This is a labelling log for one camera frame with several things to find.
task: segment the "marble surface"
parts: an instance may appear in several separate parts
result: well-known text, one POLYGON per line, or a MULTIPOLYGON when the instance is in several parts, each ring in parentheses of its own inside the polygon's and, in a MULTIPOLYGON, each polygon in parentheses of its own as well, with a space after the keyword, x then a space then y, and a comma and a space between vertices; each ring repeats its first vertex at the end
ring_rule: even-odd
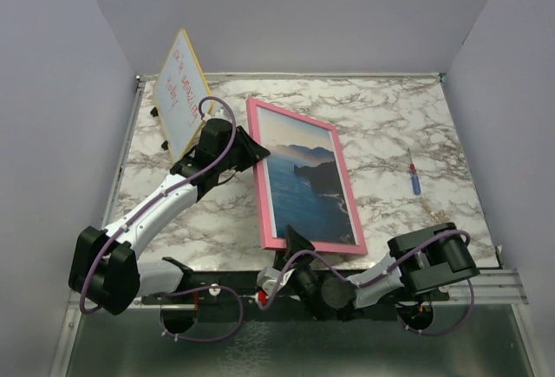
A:
MULTIPOLYGON (((328 258, 338 268, 367 269, 399 234, 433 224, 413 194, 407 147, 419 171, 422 195, 468 231, 480 267, 497 267, 467 163, 440 83, 433 78, 348 80, 231 80, 210 83, 247 128, 245 100, 254 96, 334 124, 343 145, 367 256, 328 258)), ((150 115, 147 83, 121 181, 114 218, 157 187, 171 166, 160 122, 150 115)), ((141 260, 171 256, 195 270, 260 270, 273 252, 261 250, 252 171, 238 174, 181 213, 153 241, 141 260)))

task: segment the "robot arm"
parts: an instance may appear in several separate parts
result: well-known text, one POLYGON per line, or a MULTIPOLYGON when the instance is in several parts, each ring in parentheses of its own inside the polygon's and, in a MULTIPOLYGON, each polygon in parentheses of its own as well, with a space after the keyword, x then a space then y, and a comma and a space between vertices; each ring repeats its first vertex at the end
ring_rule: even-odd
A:
MULTIPOLYGON (((188 304, 191 296, 168 298, 164 294, 216 283, 235 289, 243 298, 271 295, 271 301, 275 299, 281 307, 269 314, 266 309, 258 310, 256 304, 247 303, 247 321, 348 321, 360 317, 395 319, 397 302, 421 302, 440 286, 480 273, 452 223, 395 237, 388 242, 388 254, 371 269, 338 270, 335 276, 328 271, 312 270, 310 263, 319 255, 313 253, 310 241, 292 227, 286 232, 286 250, 277 251, 274 264, 259 274, 194 272, 168 257, 138 263, 150 241, 175 216, 217 186, 222 172, 230 169, 242 172, 270 154, 242 127, 237 127, 232 145, 224 155, 231 138, 231 123, 209 120, 202 129, 199 144, 172 167, 149 197, 106 229, 85 229, 77 239, 69 287, 81 293, 90 276, 86 297, 113 315, 123 312, 137 296, 158 295, 154 301, 158 304, 188 304), (185 183, 184 179, 194 180, 185 183), (291 299, 292 296, 303 304, 291 299)), ((227 319, 227 312, 234 310, 227 308, 228 303, 237 301, 212 293, 204 297, 199 310, 203 314, 198 319, 227 319)), ((148 298, 143 297, 143 301, 149 303, 148 298)), ((161 314, 177 317, 177 323, 197 315, 183 310, 170 314, 162 310, 161 314)))
POLYGON ((82 292, 86 277, 108 240, 117 238, 98 263, 87 290, 87 298, 113 315, 129 306, 136 296, 174 291, 188 270, 172 259, 137 263, 152 239, 179 213, 194 205, 219 183, 222 172, 242 172, 270 155, 242 127, 237 127, 232 146, 211 170, 195 176, 216 161, 230 142, 232 124, 210 119, 199 144, 170 170, 170 174, 135 209, 99 231, 86 228, 77 238, 69 287, 82 292))

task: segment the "coastal cliff picture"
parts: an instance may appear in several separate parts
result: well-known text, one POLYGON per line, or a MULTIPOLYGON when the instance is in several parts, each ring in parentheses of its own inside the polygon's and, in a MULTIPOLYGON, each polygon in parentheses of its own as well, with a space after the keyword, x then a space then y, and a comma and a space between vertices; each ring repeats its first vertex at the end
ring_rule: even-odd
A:
POLYGON ((283 248, 287 225, 320 251, 366 253, 336 129, 249 99, 251 135, 271 155, 255 172, 265 248, 283 248))

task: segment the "purple cable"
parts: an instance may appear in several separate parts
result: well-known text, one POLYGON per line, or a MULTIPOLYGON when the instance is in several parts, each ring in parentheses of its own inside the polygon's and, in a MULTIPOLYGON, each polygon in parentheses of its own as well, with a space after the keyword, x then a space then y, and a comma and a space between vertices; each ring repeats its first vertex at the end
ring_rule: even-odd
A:
POLYGON ((237 323, 233 326, 233 328, 227 334, 223 334, 221 336, 215 336, 213 338, 193 338, 191 336, 172 334, 166 329, 166 325, 164 324, 164 319, 160 318, 160 325, 162 329, 164 329, 162 336, 170 335, 173 338, 177 338, 183 341, 192 341, 192 342, 217 342, 217 341, 222 341, 225 338, 228 338, 233 334, 235 334, 238 331, 238 329, 241 327, 241 324, 243 322, 244 309, 243 309, 243 303, 241 302, 241 296, 239 296, 238 293, 232 288, 228 288, 227 286, 219 286, 219 285, 202 286, 201 288, 189 289, 189 290, 184 290, 182 292, 176 292, 176 293, 166 293, 165 295, 166 296, 185 296, 185 295, 191 295, 192 293, 195 293, 195 292, 201 292, 203 290, 209 290, 209 289, 227 290, 235 297, 235 299, 237 299, 237 302, 239 303, 239 318, 237 320, 237 323))
POLYGON ((468 246, 470 244, 470 234, 468 234, 466 231, 463 230, 446 230, 446 231, 442 231, 439 234, 437 234, 436 236, 433 236, 431 238, 429 238, 428 240, 426 240, 425 242, 418 244, 416 247, 414 247, 411 251, 407 252, 406 254, 403 254, 399 260, 395 260, 394 263, 392 263, 387 269, 386 269, 386 274, 384 275, 383 273, 379 274, 378 276, 374 277, 373 279, 368 280, 366 283, 361 283, 358 285, 359 288, 368 288, 368 286, 372 286, 373 284, 378 283, 379 281, 381 281, 383 278, 387 277, 389 273, 391 273, 393 270, 395 270, 397 267, 399 267, 401 264, 405 263, 407 261, 407 259, 411 258, 412 256, 414 256, 418 251, 422 251, 424 250, 426 247, 428 247, 430 244, 435 243, 438 240, 442 240, 443 238, 449 238, 452 236, 465 236, 467 239, 465 240, 465 245, 468 246))
POLYGON ((407 323, 403 321, 403 319, 399 316, 399 314, 397 314, 397 319, 399 320, 400 323, 402 323, 403 327, 405 327, 405 329, 408 332, 412 332, 413 334, 418 334, 422 336, 443 336, 443 335, 451 334, 452 332, 462 328, 462 326, 467 323, 468 319, 470 318, 470 315, 474 311, 474 306, 475 306, 474 303, 476 299, 474 296, 474 287, 470 283, 470 280, 467 280, 467 282, 468 282, 468 288, 470 289, 470 304, 468 305, 468 310, 463 316, 463 318, 457 323, 455 323, 451 328, 447 328, 442 331, 422 331, 419 329, 414 329, 409 327, 409 325, 407 325, 407 323))
POLYGON ((330 269, 331 273, 333 273, 339 280, 342 280, 343 282, 347 281, 346 277, 344 277, 341 273, 339 273, 330 264, 330 262, 328 262, 325 258, 320 256, 319 254, 317 254, 317 253, 315 253, 314 251, 311 251, 311 250, 300 250, 297 253, 295 253, 293 256, 291 256, 291 258, 287 261, 285 266, 279 272, 279 276, 277 276, 277 280, 276 280, 276 285, 274 286, 274 289, 271 292, 271 295, 270 295, 270 298, 268 299, 268 302, 266 302, 266 304, 263 305, 260 301, 257 301, 257 305, 260 308, 260 310, 268 310, 270 308, 270 306, 273 304, 274 299, 276 299, 276 296, 278 294, 278 284, 282 282, 282 280, 284 279, 285 274, 291 268, 291 265, 293 264, 293 262, 295 260, 297 260, 299 257, 304 256, 305 254, 309 254, 309 255, 313 256, 314 258, 317 258, 318 260, 320 260, 328 269, 330 269))
MULTIPOLYGON (((209 100, 219 102, 222 106, 224 106, 224 108, 227 110, 227 112, 229 113, 229 115, 232 119, 232 136, 229 139, 229 143, 227 143, 227 146, 225 147, 224 151, 210 165, 208 165, 207 167, 205 167, 201 171, 196 172, 193 176, 191 176, 189 178, 186 178, 186 179, 182 180, 181 182, 178 182, 177 184, 175 184, 173 186, 170 186, 169 188, 166 189, 166 192, 173 192, 176 189, 181 188, 181 186, 190 183, 192 180, 195 180, 199 176, 202 176, 206 172, 210 171, 213 167, 215 167, 227 155, 229 150, 232 148, 233 141, 235 140, 235 132, 236 132, 236 128, 237 128, 237 122, 235 121, 235 115, 233 114, 232 109, 227 105, 227 103, 225 101, 223 101, 223 100, 221 100, 220 98, 217 98, 217 97, 207 96, 207 97, 203 98, 202 100, 200 100, 200 102, 199 102, 200 117, 204 118, 205 114, 202 112, 202 105, 205 103, 205 101, 209 101, 209 100)), ((127 227, 130 227, 142 214, 144 214, 149 208, 151 208, 154 204, 156 204, 162 198, 164 198, 164 195, 162 193, 159 193, 158 195, 156 195, 154 198, 152 198, 150 201, 148 201, 142 208, 140 208, 137 211, 137 213, 135 213, 130 219, 128 219, 127 222, 125 223, 125 225, 127 227)), ((104 255, 106 254, 106 252, 108 251, 108 249, 110 248, 112 243, 124 232, 125 232, 125 228, 120 227, 118 230, 116 230, 114 235, 112 237, 110 237, 108 239, 108 241, 102 246, 101 250, 98 252, 98 254, 95 257, 95 260, 91 264, 90 269, 88 270, 87 276, 85 277, 85 282, 83 283, 83 287, 81 289, 81 297, 79 298, 79 310, 84 315, 93 314, 94 312, 96 312, 98 309, 101 308, 100 306, 95 306, 92 309, 87 309, 85 307, 85 301, 87 299, 88 288, 90 286, 90 283, 93 280, 93 275, 95 274, 96 268, 100 264, 102 258, 104 257, 104 255)))

